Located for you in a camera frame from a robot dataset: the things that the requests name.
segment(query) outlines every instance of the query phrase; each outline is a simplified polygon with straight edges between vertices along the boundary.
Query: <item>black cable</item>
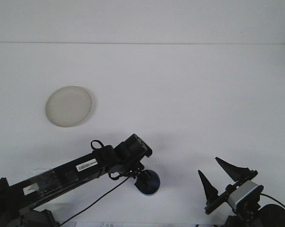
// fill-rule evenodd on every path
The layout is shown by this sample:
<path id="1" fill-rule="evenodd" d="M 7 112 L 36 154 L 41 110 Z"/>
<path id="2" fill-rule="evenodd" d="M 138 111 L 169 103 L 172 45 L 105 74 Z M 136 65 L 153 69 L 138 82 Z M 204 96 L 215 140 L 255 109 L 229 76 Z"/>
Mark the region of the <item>black cable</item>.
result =
<path id="1" fill-rule="evenodd" d="M 260 195 L 263 195 L 263 196 L 266 196 L 266 197 L 272 199 L 273 201 L 279 203 L 282 207 L 285 208 L 285 205 L 284 205 L 283 203 L 279 202 L 278 200 L 276 200 L 275 198 L 273 198 L 273 197 L 271 197 L 271 196 L 269 196 L 269 195 L 263 194 L 263 193 L 261 193 Z"/>
<path id="2" fill-rule="evenodd" d="M 85 212 L 87 209 L 91 208 L 95 203 L 97 203 L 98 201 L 100 201 L 104 196 L 106 196 L 107 194 L 109 194 L 110 192 L 114 191 L 116 188 L 118 188 L 120 185 L 122 185 L 123 183 L 125 183 L 130 177 L 127 177 L 124 181 L 122 181 L 119 185 L 115 186 L 114 188 L 112 188 L 111 190 L 109 190 L 107 193 L 105 193 L 104 195 L 102 195 L 99 199 L 97 199 L 95 202 L 93 202 L 91 205 L 89 205 L 87 208 L 83 209 L 82 211 L 78 212 L 77 214 L 73 215 L 72 217 L 70 217 L 68 220 L 62 222 L 59 226 L 62 226 L 64 224 L 66 224 L 68 221 L 70 221 L 71 219 L 73 219 L 74 217 L 76 217 L 77 215 Z"/>

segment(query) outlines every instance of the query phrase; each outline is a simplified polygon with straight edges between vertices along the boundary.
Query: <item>sticker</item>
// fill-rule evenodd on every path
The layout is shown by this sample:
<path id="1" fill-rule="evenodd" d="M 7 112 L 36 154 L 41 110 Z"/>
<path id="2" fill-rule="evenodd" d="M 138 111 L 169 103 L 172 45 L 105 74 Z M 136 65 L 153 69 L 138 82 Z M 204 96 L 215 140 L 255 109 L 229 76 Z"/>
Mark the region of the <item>sticker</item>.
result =
<path id="1" fill-rule="evenodd" d="M 36 192 L 38 190 L 39 190 L 38 184 L 34 183 L 34 184 L 29 185 L 28 187 L 24 188 L 24 194 L 28 195 L 28 194 Z"/>
<path id="2" fill-rule="evenodd" d="M 97 164 L 98 164 L 98 163 L 97 163 L 96 159 L 93 158 L 93 159 L 90 160 L 90 161 L 87 161 L 87 162 L 84 162 L 84 163 L 82 163 L 82 164 L 80 164 L 80 165 L 77 165 L 77 166 L 76 166 L 76 169 L 78 170 L 78 172 L 80 172 L 80 171 L 83 171 L 83 170 L 85 170 L 85 169 L 87 169 L 87 168 L 90 168 L 90 167 L 92 167 L 92 166 L 95 166 L 95 165 L 97 165 Z"/>

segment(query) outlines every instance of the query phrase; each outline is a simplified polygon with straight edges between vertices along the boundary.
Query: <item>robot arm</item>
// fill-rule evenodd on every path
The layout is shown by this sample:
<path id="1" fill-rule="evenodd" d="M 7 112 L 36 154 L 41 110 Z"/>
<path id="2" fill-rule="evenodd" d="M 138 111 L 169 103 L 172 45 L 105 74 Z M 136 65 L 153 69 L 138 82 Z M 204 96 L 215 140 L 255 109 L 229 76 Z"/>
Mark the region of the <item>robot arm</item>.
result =
<path id="1" fill-rule="evenodd" d="M 92 153 L 65 163 L 47 172 L 9 186 L 6 178 L 0 179 L 0 227 L 57 227 L 48 210 L 34 209 L 104 174 L 137 177 L 136 187 L 142 192 L 155 192 L 159 178 L 140 163 L 150 157 L 152 149 L 136 134 L 120 143 L 94 148 Z"/>

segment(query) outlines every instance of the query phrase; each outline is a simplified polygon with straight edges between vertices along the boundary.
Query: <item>black plastic part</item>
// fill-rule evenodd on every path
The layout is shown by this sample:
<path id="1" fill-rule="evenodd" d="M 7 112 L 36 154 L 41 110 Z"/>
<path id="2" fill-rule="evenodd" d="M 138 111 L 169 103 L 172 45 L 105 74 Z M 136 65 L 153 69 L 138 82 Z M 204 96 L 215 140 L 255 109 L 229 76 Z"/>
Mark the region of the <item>black plastic part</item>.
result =
<path id="1" fill-rule="evenodd" d="M 259 210 L 257 219 L 263 227 L 285 227 L 285 209 L 275 204 L 268 204 Z"/>
<path id="2" fill-rule="evenodd" d="M 160 187 L 160 179 L 153 170 L 144 170 L 138 176 L 135 186 L 145 195 L 154 194 Z"/>
<path id="3" fill-rule="evenodd" d="M 206 204 L 209 205 L 218 198 L 218 190 L 214 186 L 212 186 L 212 184 L 208 181 L 208 179 L 200 170 L 198 170 L 198 173 L 203 184 L 205 196 L 207 198 Z"/>
<path id="4" fill-rule="evenodd" d="M 242 168 L 242 167 L 234 166 L 232 164 L 225 162 L 224 160 L 218 157 L 216 157 L 216 161 L 235 182 L 251 174 L 251 170 L 249 170 L 249 168 Z"/>

